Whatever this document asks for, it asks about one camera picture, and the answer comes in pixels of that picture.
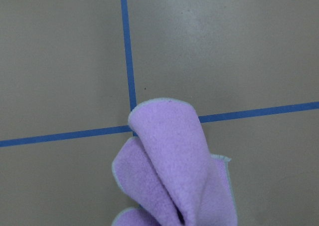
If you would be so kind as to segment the purple microfiber cloth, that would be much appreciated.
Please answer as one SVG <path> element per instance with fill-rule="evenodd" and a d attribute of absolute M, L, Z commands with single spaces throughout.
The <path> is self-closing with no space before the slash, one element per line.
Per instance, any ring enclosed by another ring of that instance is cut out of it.
<path fill-rule="evenodd" d="M 188 103 L 157 98 L 128 117 L 135 132 L 112 162 L 119 188 L 139 204 L 115 226 L 235 226 L 229 158 L 210 153 Z"/>

